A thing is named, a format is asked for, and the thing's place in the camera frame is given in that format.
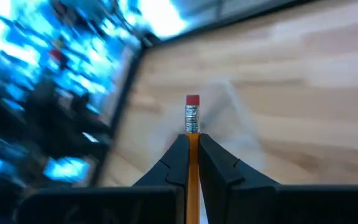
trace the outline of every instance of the light wood grain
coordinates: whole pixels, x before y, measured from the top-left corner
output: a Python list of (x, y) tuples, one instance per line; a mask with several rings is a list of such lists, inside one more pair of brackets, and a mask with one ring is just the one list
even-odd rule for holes
[(151, 132), (211, 80), (229, 80), (249, 110), (261, 172), (358, 184), (358, 1), (326, 0), (149, 51), (101, 185), (146, 173), (171, 141)]

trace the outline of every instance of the pencil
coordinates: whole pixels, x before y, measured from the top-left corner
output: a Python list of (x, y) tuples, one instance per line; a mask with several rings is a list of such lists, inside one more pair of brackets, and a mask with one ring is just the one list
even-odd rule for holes
[(200, 138), (200, 123), (198, 121), (199, 106), (199, 95), (186, 96), (186, 135), (190, 141), (190, 162), (186, 211), (187, 224), (199, 224), (200, 222), (200, 190), (198, 179), (198, 140)]

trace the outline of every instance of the pencil eraser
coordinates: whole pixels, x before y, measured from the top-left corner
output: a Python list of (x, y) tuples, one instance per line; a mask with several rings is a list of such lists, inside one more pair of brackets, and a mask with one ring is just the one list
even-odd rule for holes
[(199, 95), (186, 95), (186, 105), (199, 106), (200, 96)]

